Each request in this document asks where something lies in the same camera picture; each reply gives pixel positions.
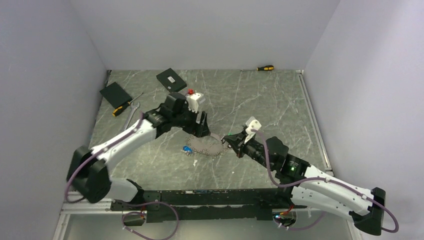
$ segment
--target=screwdriver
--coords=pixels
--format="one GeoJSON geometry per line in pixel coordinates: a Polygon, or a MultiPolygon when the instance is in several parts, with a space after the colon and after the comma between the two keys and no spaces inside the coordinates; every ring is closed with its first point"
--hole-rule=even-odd
{"type": "Polygon", "coordinates": [[[117,109],[115,109],[113,112],[112,112],[112,115],[114,116],[114,117],[117,117],[117,116],[119,116],[132,102],[134,102],[134,100],[136,100],[138,97],[140,97],[141,95],[143,95],[144,94],[144,92],[142,92],[140,95],[138,95],[138,96],[136,96],[134,99],[132,99],[131,101],[129,101],[128,102],[128,105],[127,104],[124,104],[124,105],[122,105],[122,106],[119,106],[117,109]]]}
{"type": "MultiPolygon", "coordinates": [[[[272,70],[274,70],[273,65],[260,66],[256,68],[256,71],[272,71],[272,70]]],[[[246,72],[246,71],[255,71],[255,70],[240,70],[240,71],[246,72]]]]}

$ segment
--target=gray marble table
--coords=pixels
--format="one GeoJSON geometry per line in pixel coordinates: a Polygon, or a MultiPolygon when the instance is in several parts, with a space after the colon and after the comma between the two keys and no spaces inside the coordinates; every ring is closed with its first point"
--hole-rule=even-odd
{"type": "MultiPolygon", "coordinates": [[[[108,84],[117,82],[131,96],[144,92],[136,102],[144,112],[162,103],[169,93],[156,79],[161,70],[114,70],[108,84]]],[[[289,153],[324,170],[308,107],[294,70],[270,72],[240,70],[176,70],[189,88],[204,93],[201,110],[208,113],[211,132],[220,136],[238,133],[250,116],[262,124],[267,137],[277,136],[289,153]]],[[[130,113],[112,116],[112,106],[103,99],[90,146],[117,135],[130,113]]],[[[131,124],[140,112],[138,111],[131,124]]],[[[232,151],[220,156],[186,156],[182,147],[189,137],[175,128],[129,154],[112,176],[136,181],[145,190],[273,188],[266,169],[247,156],[232,151]]]]}

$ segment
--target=metal chain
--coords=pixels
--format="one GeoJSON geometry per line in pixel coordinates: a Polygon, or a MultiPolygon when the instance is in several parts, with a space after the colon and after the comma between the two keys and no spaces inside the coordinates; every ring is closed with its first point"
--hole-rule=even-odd
{"type": "Polygon", "coordinates": [[[220,137],[217,134],[211,133],[211,137],[216,139],[219,143],[208,146],[207,144],[200,142],[199,138],[191,136],[187,139],[187,146],[197,153],[201,153],[208,156],[224,155],[227,148],[222,144],[220,137]]]}

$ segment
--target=black box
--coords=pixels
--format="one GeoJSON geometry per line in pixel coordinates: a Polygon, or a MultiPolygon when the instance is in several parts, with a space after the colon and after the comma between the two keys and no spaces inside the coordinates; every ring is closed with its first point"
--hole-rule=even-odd
{"type": "Polygon", "coordinates": [[[156,78],[170,93],[179,92],[187,87],[187,83],[172,68],[159,73],[156,78]]]}
{"type": "Polygon", "coordinates": [[[116,82],[100,90],[100,94],[117,109],[120,106],[128,106],[128,102],[133,100],[131,96],[116,82]]]}

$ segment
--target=marble surface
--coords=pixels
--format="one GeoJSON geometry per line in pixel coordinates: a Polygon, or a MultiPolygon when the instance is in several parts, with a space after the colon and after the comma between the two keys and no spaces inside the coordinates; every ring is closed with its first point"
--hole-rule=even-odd
{"type": "MultiPolygon", "coordinates": [[[[156,79],[161,70],[114,70],[108,84],[117,82],[146,112],[162,103],[169,93],[156,79]]],[[[189,88],[204,93],[201,110],[208,113],[211,132],[220,136],[238,133],[250,116],[262,124],[269,138],[277,136],[289,153],[324,169],[315,132],[301,85],[294,70],[270,72],[240,70],[176,70],[189,88]]],[[[103,99],[90,146],[104,143],[119,133],[130,113],[112,116],[112,106],[103,99]]],[[[131,121],[139,117],[139,110],[131,121]]],[[[231,150],[220,156],[186,156],[182,147],[189,137],[175,128],[129,154],[112,176],[136,181],[146,190],[273,188],[266,169],[231,150]]]]}

